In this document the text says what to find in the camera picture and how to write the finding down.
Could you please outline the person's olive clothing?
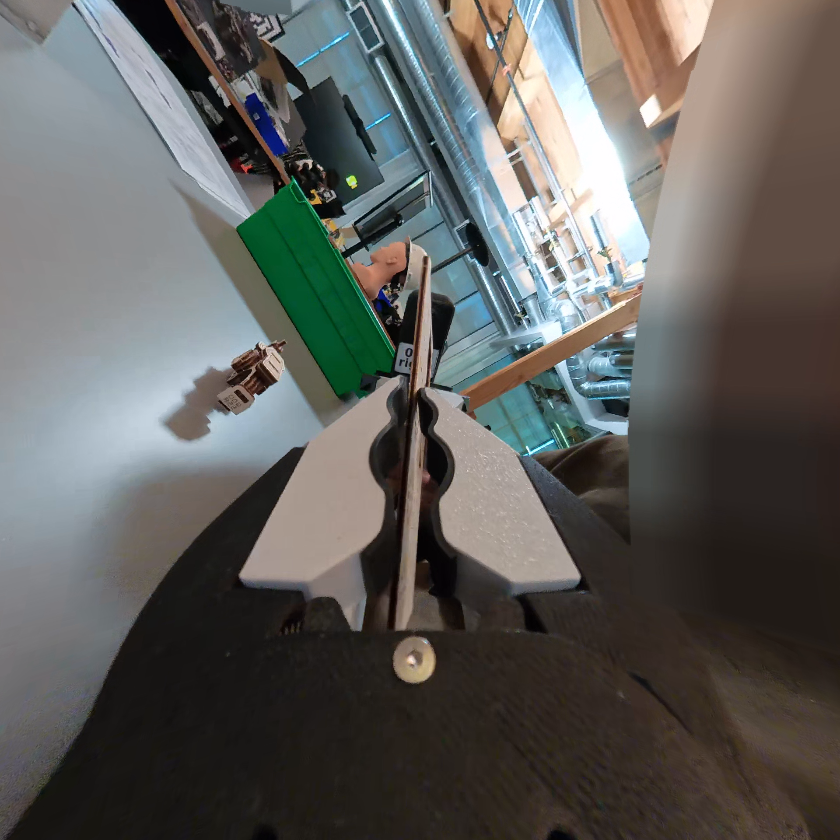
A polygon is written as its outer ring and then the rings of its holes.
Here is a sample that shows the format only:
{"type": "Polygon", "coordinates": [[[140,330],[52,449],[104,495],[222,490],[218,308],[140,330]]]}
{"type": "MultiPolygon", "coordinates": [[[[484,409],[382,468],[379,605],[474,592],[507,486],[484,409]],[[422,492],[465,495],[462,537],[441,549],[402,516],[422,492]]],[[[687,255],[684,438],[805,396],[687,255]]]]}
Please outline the person's olive clothing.
{"type": "MultiPolygon", "coordinates": [[[[628,442],[607,435],[535,459],[626,541],[628,442]]],[[[812,838],[839,838],[839,665],[833,654],[685,615],[740,736],[800,809],[812,838]]]]}

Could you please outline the wooden robot model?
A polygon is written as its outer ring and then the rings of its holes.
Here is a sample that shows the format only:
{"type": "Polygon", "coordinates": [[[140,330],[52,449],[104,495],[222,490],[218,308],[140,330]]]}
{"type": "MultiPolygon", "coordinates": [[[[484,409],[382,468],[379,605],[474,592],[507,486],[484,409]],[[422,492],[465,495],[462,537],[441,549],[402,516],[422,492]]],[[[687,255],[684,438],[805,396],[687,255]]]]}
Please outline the wooden robot model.
{"type": "Polygon", "coordinates": [[[217,394],[218,407],[239,415],[250,408],[256,398],[280,381],[286,366],[282,357],[287,342],[258,342],[252,349],[235,357],[225,377],[225,388],[217,394]]]}

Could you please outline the blue plastic crate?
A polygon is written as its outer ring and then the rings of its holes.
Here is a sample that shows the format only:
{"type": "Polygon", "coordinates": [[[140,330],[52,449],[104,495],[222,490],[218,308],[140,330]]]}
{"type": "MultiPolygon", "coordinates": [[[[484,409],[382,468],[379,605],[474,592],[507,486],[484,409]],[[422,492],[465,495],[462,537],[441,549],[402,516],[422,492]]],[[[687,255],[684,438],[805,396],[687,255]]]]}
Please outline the blue plastic crate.
{"type": "Polygon", "coordinates": [[[259,94],[251,92],[245,99],[245,109],[254,124],[259,137],[270,153],[281,157],[289,151],[287,126],[265,105],[259,94]]]}

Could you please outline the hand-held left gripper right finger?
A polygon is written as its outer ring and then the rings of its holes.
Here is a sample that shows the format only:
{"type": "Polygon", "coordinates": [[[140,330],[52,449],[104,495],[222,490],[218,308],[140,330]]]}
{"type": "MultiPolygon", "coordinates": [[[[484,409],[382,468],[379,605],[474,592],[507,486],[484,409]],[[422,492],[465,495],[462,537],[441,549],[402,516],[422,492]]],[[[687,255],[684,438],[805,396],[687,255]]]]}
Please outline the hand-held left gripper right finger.
{"type": "Polygon", "coordinates": [[[446,471],[434,505],[435,538],[455,562],[458,599],[571,591],[581,573],[514,449],[434,388],[427,437],[446,471]]]}

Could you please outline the printed paper sheet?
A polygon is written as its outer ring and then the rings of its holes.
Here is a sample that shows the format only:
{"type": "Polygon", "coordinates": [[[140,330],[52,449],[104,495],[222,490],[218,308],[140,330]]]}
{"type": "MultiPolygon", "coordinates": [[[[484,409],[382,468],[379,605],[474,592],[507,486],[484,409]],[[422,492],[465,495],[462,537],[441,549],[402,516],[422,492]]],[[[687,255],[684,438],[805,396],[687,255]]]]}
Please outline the printed paper sheet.
{"type": "Polygon", "coordinates": [[[238,219],[250,216],[253,209],[238,193],[228,169],[212,152],[210,143],[166,76],[162,63],[129,20],[110,1],[76,1],[73,7],[184,173],[238,219]]]}

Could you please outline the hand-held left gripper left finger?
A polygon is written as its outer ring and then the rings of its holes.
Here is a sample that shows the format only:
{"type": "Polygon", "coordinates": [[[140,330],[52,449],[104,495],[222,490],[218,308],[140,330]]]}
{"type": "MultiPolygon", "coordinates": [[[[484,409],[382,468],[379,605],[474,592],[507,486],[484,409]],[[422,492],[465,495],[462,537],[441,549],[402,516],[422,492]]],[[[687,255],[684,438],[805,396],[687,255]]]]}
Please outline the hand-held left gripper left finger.
{"type": "Polygon", "coordinates": [[[385,490],[371,451],[392,425],[392,396],[402,380],[385,380],[305,447],[239,579],[244,586],[330,597],[360,631],[368,597],[362,552],[385,522],[385,490]]]}

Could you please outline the black yellow gear pile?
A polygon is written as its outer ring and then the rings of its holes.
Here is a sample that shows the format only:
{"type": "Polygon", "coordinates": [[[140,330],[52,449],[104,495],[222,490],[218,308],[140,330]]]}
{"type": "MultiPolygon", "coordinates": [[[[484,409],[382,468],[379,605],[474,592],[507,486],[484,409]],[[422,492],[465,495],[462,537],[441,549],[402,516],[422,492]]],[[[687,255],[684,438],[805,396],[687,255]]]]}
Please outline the black yellow gear pile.
{"type": "Polygon", "coordinates": [[[338,195],[339,176],[336,171],[324,169],[308,157],[306,151],[297,150],[285,156],[289,177],[298,184],[303,195],[321,220],[344,216],[343,204],[338,195]]]}

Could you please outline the green plastic bin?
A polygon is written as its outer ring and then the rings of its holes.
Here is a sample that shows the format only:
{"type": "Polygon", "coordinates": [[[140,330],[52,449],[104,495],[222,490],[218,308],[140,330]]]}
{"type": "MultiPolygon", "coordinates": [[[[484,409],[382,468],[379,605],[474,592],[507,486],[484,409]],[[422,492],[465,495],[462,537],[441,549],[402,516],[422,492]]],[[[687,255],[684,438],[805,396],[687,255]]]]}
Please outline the green plastic bin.
{"type": "Polygon", "coordinates": [[[297,183],[283,186],[237,226],[312,358],[337,396],[366,396],[395,347],[297,183]]]}

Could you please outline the black framed screen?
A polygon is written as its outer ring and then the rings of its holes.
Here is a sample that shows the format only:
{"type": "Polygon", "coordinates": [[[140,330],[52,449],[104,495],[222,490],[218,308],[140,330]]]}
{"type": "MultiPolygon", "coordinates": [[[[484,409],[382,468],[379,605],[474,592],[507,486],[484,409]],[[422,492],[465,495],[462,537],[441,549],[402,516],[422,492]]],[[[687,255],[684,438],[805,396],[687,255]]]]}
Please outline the black framed screen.
{"type": "Polygon", "coordinates": [[[433,178],[430,171],[425,171],[359,217],[353,230],[361,242],[370,245],[433,206],[433,178]]]}

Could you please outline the black monitor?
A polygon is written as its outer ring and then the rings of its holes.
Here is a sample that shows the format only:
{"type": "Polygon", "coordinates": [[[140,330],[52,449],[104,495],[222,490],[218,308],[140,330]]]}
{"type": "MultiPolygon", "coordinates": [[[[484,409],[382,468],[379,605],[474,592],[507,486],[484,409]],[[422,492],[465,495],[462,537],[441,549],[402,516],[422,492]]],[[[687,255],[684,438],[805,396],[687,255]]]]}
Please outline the black monitor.
{"type": "Polygon", "coordinates": [[[293,100],[312,159],[335,177],[335,192],[350,203],[384,183],[376,148],[350,98],[327,77],[293,100]]]}

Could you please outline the wooden beam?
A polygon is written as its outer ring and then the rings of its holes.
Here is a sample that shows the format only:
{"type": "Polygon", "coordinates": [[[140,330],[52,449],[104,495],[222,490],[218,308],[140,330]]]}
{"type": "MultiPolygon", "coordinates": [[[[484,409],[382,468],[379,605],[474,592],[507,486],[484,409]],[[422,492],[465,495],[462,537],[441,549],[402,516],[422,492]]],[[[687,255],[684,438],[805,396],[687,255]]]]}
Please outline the wooden beam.
{"type": "Polygon", "coordinates": [[[641,300],[642,294],[638,292],[461,391],[460,394],[467,400],[469,410],[474,411],[489,404],[599,341],[633,326],[637,322],[641,300]]]}

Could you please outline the mannequin head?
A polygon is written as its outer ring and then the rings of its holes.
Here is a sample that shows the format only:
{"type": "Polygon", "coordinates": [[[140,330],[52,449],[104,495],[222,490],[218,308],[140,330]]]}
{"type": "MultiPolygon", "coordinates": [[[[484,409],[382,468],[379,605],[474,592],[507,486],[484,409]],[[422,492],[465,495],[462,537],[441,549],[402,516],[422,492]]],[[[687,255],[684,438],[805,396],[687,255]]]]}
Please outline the mannequin head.
{"type": "Polygon", "coordinates": [[[403,292],[406,287],[411,241],[394,242],[377,249],[369,265],[349,264],[350,272],[365,299],[373,304],[384,287],[403,292]]]}

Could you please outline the wooden puzzle sheet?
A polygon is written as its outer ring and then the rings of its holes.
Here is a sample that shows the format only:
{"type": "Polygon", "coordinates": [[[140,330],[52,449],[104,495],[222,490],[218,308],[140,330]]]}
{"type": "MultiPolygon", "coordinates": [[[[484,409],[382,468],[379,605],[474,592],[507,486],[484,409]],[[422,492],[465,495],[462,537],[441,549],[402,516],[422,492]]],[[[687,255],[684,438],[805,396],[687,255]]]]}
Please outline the wooden puzzle sheet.
{"type": "Polygon", "coordinates": [[[406,629],[413,611],[417,566],[417,542],[421,517],[426,438],[422,429],[419,396],[430,386],[432,363],[432,264],[427,256],[424,277],[418,289],[416,327],[414,333],[415,358],[407,388],[407,418],[405,446],[402,457],[401,495],[398,507],[399,564],[392,583],[388,613],[388,627],[393,631],[406,629]]]}

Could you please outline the silver pipe bundle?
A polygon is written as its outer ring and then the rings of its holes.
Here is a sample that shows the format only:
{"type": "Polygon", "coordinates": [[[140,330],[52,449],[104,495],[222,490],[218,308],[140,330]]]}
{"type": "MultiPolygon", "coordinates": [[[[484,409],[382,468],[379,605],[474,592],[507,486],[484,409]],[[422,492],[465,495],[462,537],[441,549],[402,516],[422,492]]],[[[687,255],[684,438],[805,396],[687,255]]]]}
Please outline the silver pipe bundle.
{"type": "Polygon", "coordinates": [[[574,391],[594,401],[628,400],[631,395],[632,353],[578,353],[565,362],[574,391]]]}

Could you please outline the black round-base stand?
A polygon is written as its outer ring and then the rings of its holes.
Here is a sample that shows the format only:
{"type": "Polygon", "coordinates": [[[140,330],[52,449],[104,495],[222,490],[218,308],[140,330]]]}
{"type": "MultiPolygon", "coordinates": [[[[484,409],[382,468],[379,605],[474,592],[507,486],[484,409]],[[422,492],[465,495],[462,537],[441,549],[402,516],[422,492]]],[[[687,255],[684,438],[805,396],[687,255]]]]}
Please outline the black round-base stand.
{"type": "Polygon", "coordinates": [[[436,264],[431,269],[432,275],[466,257],[473,259],[482,268],[489,266],[490,252],[480,229],[474,223],[467,222],[464,226],[456,230],[456,233],[460,233],[465,237],[465,247],[436,264]]]}

